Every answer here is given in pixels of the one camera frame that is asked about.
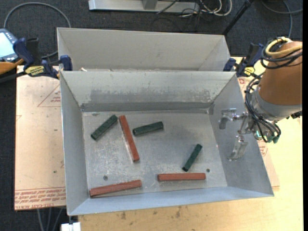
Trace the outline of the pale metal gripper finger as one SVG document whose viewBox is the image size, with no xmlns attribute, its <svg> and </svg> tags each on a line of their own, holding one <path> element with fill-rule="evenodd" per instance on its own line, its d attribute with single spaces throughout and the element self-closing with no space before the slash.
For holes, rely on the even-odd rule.
<svg viewBox="0 0 308 231">
<path fill-rule="evenodd" d="M 234 143 L 233 150 L 228 157 L 229 161 L 235 161 L 242 158 L 248 145 L 248 142 L 245 140 L 245 137 L 241 132 L 238 131 L 238 134 L 235 136 L 235 138 L 236 140 Z"/>
<path fill-rule="evenodd" d="M 219 129 L 225 129 L 228 121 L 240 120 L 242 115 L 236 114 L 236 108 L 229 108 L 221 110 L 221 117 L 218 121 Z"/>
</svg>

